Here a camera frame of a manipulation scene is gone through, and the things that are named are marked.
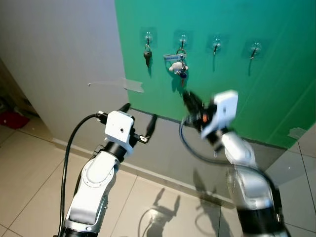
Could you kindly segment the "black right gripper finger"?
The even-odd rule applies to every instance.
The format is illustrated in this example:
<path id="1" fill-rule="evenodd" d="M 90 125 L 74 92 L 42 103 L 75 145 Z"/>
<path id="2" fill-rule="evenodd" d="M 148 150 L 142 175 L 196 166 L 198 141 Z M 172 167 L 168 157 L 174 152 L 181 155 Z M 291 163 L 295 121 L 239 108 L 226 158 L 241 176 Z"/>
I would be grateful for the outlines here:
<path id="1" fill-rule="evenodd" d="M 191 92 L 183 92 L 182 99 L 188 114 L 196 113 L 196 95 Z"/>
<path id="2" fill-rule="evenodd" d="M 204 103 L 194 92 L 190 92 L 190 114 L 201 115 L 204 113 Z"/>

